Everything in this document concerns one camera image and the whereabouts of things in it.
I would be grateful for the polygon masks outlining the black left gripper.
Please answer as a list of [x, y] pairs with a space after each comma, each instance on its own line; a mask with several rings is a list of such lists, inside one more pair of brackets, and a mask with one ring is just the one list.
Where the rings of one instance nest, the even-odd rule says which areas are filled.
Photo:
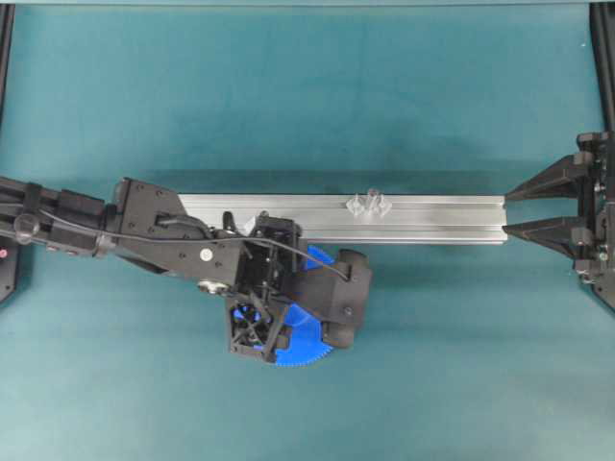
[[[232, 289], [242, 270], [242, 291], [263, 293], [282, 290], [299, 269], [301, 258], [290, 248], [298, 248], [302, 230], [291, 219], [262, 211], [243, 244], [207, 243], [196, 227], [160, 223], [187, 215], [179, 195], [170, 189], [124, 179], [114, 191], [113, 203], [117, 211], [113, 230], [125, 235], [116, 240], [113, 253], [146, 271]], [[288, 303], [255, 294], [227, 298], [228, 351], [276, 364], [277, 351], [290, 346], [288, 310]]]

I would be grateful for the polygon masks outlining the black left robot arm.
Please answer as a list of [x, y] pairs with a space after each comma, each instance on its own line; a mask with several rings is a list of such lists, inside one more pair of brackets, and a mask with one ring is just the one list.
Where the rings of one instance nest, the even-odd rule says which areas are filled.
[[290, 347], [286, 277], [302, 261], [301, 228], [263, 212], [250, 233], [226, 211], [219, 227], [186, 211], [178, 193], [123, 179], [110, 202], [33, 182], [1, 181], [1, 233], [69, 255], [116, 255], [154, 274], [187, 279], [225, 300], [230, 352], [274, 363]]

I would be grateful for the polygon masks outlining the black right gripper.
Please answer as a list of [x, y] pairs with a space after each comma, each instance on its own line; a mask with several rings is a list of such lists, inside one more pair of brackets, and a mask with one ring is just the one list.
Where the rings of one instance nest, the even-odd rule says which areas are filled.
[[[555, 217], [504, 226], [516, 237], [575, 259], [581, 282], [607, 307], [614, 305], [614, 133], [578, 136], [584, 163], [569, 155], [506, 193], [508, 201], [576, 198], [579, 217]], [[573, 229], [590, 241], [578, 245]]]

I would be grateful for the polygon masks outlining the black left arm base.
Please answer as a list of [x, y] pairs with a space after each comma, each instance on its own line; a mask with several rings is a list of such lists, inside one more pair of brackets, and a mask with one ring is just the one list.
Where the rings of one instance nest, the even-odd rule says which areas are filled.
[[0, 302], [5, 302], [15, 291], [21, 246], [8, 237], [1, 237]]

